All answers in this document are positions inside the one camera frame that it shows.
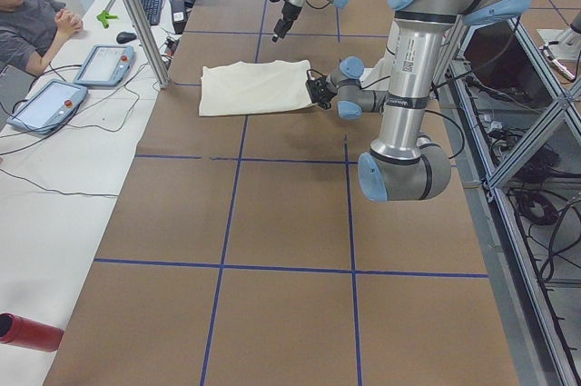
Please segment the person clasped hands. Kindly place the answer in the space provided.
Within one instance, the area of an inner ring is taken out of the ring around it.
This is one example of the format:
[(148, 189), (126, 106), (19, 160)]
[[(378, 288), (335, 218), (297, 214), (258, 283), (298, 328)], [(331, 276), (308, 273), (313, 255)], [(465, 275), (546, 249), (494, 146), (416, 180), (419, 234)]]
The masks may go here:
[(84, 29), (82, 18), (67, 9), (61, 9), (54, 17), (57, 33), (60, 35), (72, 36)]

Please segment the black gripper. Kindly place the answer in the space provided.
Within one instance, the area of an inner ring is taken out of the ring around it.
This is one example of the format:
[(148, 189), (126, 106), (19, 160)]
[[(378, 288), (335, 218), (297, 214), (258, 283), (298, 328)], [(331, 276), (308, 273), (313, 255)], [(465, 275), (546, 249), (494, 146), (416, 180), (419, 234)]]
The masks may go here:
[(336, 96), (327, 84), (327, 79), (325, 77), (320, 77), (317, 79), (308, 79), (306, 81), (306, 87), (310, 101), (316, 104), (318, 107), (328, 110), (331, 108), (331, 100)]
[(281, 11), (281, 19), (277, 22), (277, 32), (273, 33), (271, 40), (276, 43), (281, 38), (281, 34), (287, 34), (299, 15), (300, 8), (286, 2)]

